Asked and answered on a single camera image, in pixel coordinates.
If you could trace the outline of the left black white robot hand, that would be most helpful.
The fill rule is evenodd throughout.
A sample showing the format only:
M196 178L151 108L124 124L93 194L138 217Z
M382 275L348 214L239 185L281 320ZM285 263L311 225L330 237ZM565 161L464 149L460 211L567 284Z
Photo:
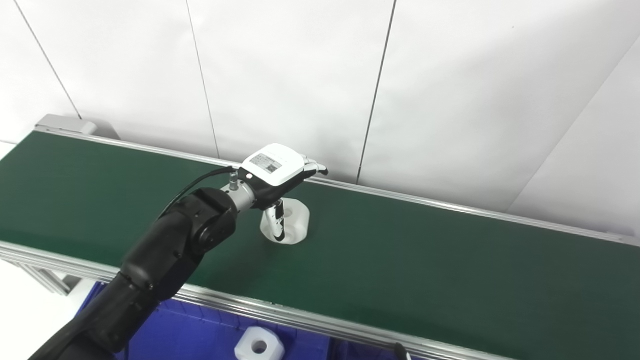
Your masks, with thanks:
M237 174L238 189L230 190L229 195L238 211L261 210L260 231L266 239L293 245L307 237L309 208L285 195L316 174L329 175L325 165L272 143L247 157Z

